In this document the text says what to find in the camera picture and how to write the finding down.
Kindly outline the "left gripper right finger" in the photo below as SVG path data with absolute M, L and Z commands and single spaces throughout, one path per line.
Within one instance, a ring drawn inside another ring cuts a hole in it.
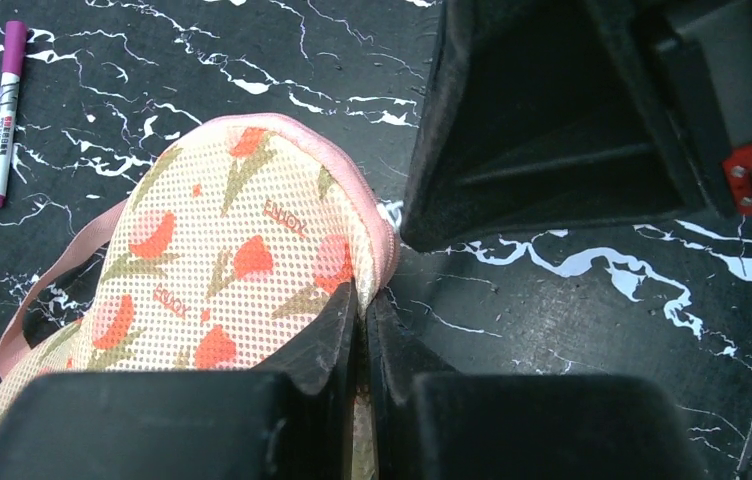
M 366 310 L 380 479 L 701 479 L 680 414 L 655 384 L 615 375 L 465 374 Z

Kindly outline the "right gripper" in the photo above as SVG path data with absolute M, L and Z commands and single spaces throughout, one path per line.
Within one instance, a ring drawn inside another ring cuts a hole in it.
M 752 1 L 446 1 L 400 234 L 739 214 L 751 143 Z

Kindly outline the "floral mesh laundry bag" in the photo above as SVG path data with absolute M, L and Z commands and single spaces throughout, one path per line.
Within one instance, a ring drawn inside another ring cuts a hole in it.
M 99 249 L 90 309 L 30 345 L 29 303 Z M 0 339 L 0 423 L 47 374 L 252 368 L 344 283 L 368 306 L 397 261 L 396 231 L 342 149 L 280 114 L 210 120 L 31 287 Z

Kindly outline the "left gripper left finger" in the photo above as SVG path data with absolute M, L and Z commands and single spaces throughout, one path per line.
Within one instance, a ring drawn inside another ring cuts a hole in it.
M 50 374 L 0 424 L 0 479 L 347 479 L 353 283 L 251 370 Z

